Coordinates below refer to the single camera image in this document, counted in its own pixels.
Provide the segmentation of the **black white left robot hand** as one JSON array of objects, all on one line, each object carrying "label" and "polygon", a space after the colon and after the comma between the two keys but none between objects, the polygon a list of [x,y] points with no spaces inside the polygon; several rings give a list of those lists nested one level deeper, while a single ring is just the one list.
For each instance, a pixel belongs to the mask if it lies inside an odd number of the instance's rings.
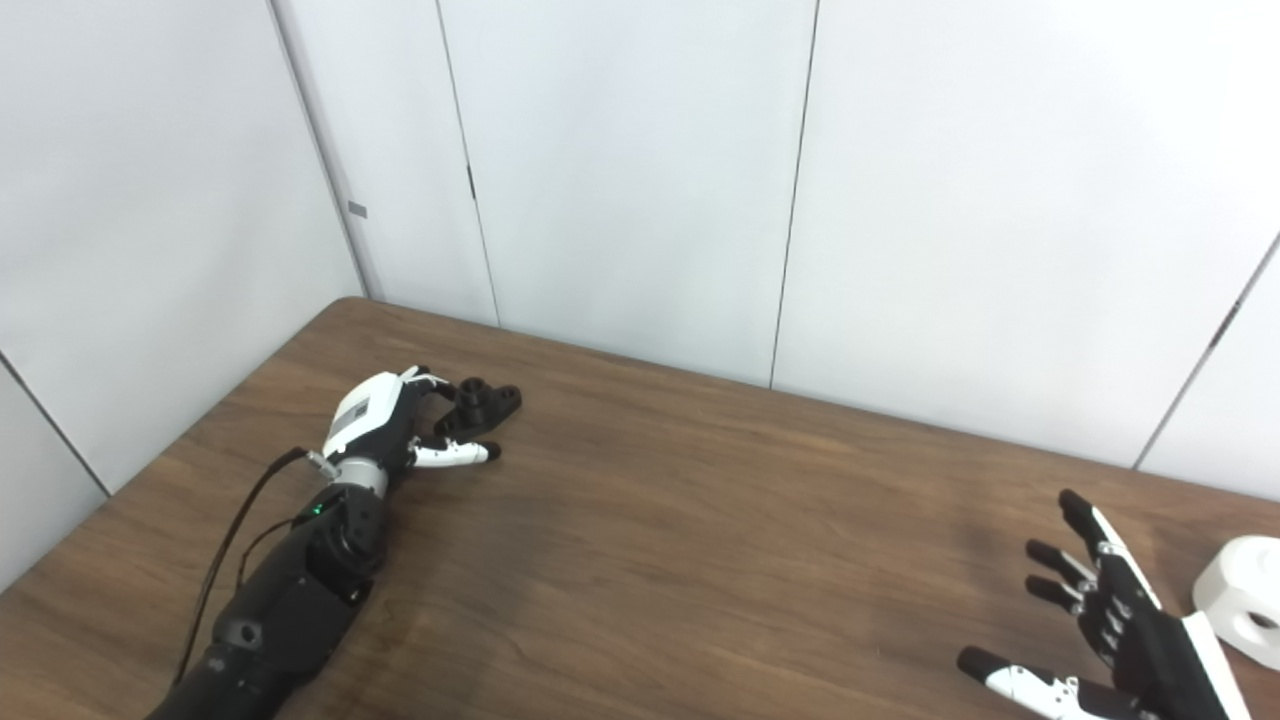
[{"label": "black white left robot hand", "polygon": [[333,465],[362,457],[390,474],[410,468],[479,465],[500,457],[497,443],[419,437],[419,411],[430,395],[453,400],[456,387],[425,366],[371,375],[339,402],[321,455]]}]

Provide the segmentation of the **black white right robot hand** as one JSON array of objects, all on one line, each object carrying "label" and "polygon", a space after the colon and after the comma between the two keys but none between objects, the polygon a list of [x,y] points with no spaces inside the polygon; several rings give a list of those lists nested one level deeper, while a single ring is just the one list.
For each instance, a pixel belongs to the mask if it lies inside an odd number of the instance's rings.
[{"label": "black white right robot hand", "polygon": [[1251,717],[1207,616],[1167,612],[1126,543],[1092,502],[1062,489],[1059,507],[1089,560],[1029,539],[1027,556],[1059,578],[1029,575],[1025,589],[1075,620],[1110,670],[1110,683],[1016,664],[975,646],[959,652],[957,669],[1044,719]]}]

